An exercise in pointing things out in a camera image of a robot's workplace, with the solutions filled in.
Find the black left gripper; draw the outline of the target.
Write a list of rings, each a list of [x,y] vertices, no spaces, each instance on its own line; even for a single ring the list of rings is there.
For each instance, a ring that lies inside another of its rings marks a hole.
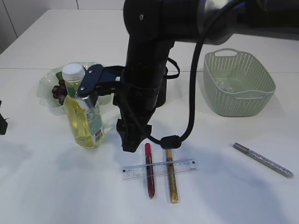
[[[5,135],[7,132],[7,119],[0,114],[0,135]]]

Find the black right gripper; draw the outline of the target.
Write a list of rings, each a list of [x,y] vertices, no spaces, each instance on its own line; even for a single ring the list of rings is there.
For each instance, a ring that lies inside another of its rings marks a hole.
[[[118,119],[116,124],[116,130],[121,137],[122,149],[125,152],[134,153],[140,143],[147,138],[147,135],[140,130],[131,113],[123,103],[116,103],[116,105],[119,107],[121,114],[121,118]],[[156,108],[154,107],[148,111],[138,106],[137,108],[131,107],[131,110],[146,134],[151,134],[152,126],[148,125],[148,122]]]

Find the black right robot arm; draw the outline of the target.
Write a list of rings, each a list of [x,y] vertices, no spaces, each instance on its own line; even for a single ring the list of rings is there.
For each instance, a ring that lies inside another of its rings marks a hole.
[[[129,34],[122,89],[115,95],[121,119],[116,129],[122,149],[135,152],[151,139],[148,122],[165,94],[166,62],[175,42],[194,42],[189,82],[189,119],[181,136],[151,140],[162,148],[178,148],[192,132],[195,83],[204,44],[220,45],[233,34],[271,38],[299,37],[296,0],[127,0],[123,7]]]

